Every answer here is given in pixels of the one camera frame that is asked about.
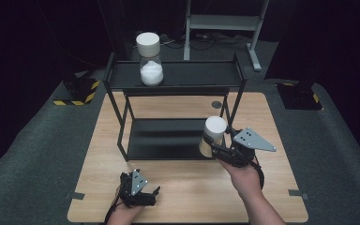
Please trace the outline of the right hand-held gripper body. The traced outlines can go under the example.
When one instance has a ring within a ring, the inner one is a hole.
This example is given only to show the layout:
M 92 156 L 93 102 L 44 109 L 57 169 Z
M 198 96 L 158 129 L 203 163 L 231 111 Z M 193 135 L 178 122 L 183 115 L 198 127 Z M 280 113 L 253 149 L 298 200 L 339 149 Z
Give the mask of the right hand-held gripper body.
M 232 143 L 229 147 L 222 144 L 217 151 L 212 152 L 214 158 L 234 167 L 243 168 L 252 163 L 256 150 L 277 151 L 273 144 L 250 127 L 235 130 L 235 132 L 236 135 L 231 138 Z

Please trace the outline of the black metal shelf rack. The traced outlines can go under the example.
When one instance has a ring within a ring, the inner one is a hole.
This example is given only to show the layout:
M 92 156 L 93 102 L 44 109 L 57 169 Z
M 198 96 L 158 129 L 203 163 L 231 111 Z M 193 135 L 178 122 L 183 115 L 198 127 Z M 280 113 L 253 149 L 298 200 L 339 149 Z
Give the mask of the black metal shelf rack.
M 238 56 L 218 61 L 171 61 L 163 64 L 163 80 L 148 86 L 136 62 L 112 54 L 103 77 L 120 125 L 117 146 L 124 160 L 204 160 L 199 144 L 206 117 L 137 117 L 132 98 L 221 97 L 220 117 L 230 126 L 247 84 Z

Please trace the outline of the glass jar of beige grains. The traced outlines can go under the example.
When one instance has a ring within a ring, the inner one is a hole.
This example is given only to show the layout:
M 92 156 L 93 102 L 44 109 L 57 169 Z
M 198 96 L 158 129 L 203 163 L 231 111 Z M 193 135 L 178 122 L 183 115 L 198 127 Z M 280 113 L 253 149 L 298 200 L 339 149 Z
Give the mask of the glass jar of beige grains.
M 219 136 L 224 135 L 226 127 L 227 127 L 227 123 L 222 117 L 210 116 L 205 121 L 204 130 L 203 130 L 202 135 L 208 134 L 212 138 L 218 138 Z M 210 158 L 212 156 L 212 153 L 211 154 L 203 153 L 203 139 L 201 139 L 201 141 L 199 143 L 199 149 L 200 149 L 201 154 L 204 157 Z

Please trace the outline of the glass jar of white grains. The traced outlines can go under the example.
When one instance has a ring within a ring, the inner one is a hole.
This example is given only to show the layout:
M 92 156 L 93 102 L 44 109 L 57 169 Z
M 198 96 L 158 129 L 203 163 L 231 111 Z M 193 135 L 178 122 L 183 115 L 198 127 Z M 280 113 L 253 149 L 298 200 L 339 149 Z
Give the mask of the glass jar of white grains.
M 141 33 L 136 37 L 136 42 L 142 83 L 147 86 L 159 85 L 163 81 L 159 36 L 152 32 Z

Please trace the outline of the grey tape strip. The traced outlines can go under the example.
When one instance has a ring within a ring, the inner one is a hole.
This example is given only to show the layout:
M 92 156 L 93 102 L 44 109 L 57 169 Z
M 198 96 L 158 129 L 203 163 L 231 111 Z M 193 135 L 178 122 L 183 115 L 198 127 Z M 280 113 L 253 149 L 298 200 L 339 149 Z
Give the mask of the grey tape strip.
M 79 192 L 67 192 L 65 195 L 66 199 L 72 200 L 82 200 L 84 198 L 84 194 L 83 193 L 79 193 Z
M 288 189 L 288 193 L 290 196 L 301 197 L 304 201 L 309 200 L 308 194 L 299 189 Z

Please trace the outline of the person's right hand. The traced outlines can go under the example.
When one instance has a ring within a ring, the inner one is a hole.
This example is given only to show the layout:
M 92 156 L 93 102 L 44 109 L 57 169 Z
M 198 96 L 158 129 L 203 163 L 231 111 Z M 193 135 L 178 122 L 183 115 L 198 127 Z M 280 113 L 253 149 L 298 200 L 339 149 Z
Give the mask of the person's right hand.
M 230 175 L 232 184 L 243 201 L 252 202 L 261 198 L 263 193 L 260 177 L 252 166 L 236 168 L 222 160 L 218 162 Z

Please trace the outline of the person's left hand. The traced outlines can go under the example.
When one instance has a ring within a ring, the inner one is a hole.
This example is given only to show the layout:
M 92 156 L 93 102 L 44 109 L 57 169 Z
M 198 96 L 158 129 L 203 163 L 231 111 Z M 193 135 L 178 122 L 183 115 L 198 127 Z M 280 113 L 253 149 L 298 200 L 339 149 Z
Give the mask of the person's left hand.
M 118 191 L 120 187 L 117 188 L 115 192 L 115 198 L 112 201 L 112 205 L 114 205 L 114 210 L 112 211 L 111 217 L 125 217 L 125 218 L 132 218 L 133 220 L 141 213 L 144 209 L 144 206 L 131 206 L 127 207 L 122 203 L 122 199 L 118 196 Z

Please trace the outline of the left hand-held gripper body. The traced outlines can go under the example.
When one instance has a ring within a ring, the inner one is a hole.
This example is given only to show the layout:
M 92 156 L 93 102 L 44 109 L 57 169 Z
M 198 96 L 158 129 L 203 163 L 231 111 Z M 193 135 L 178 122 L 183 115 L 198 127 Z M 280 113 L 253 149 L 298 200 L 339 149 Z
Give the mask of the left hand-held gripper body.
M 122 172 L 120 182 L 118 195 L 127 207 L 147 206 L 144 204 L 144 198 L 150 195 L 149 193 L 143 193 L 143 188 L 148 184 L 148 181 L 140 174 L 140 169 L 135 169 L 132 172 Z

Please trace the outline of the black yellow-striped base plate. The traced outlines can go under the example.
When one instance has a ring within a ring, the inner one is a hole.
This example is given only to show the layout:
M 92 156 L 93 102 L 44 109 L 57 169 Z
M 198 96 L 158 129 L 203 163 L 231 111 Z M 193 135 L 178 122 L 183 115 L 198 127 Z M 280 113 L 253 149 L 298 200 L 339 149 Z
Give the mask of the black yellow-striped base plate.
M 276 88 L 287 110 L 319 111 L 323 108 L 311 88 L 303 89 L 293 83 L 277 83 Z
M 95 96 L 99 80 L 93 77 L 91 71 L 74 73 L 65 78 L 56 88 L 52 103 L 58 106 L 89 104 Z

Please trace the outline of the grey metal stand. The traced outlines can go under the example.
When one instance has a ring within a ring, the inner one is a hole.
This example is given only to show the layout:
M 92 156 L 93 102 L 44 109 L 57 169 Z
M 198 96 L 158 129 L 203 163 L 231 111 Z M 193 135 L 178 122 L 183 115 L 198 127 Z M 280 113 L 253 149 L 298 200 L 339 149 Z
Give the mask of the grey metal stand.
M 232 16 L 232 15 L 202 15 L 191 13 L 191 0 L 187 0 L 186 7 L 186 34 L 183 59 L 190 59 L 190 31 L 197 30 L 230 30 L 252 31 L 252 40 L 247 44 L 247 52 L 255 71 L 261 71 L 262 66 L 255 52 L 255 47 L 263 26 L 269 0 L 262 0 L 261 12 L 258 16 Z

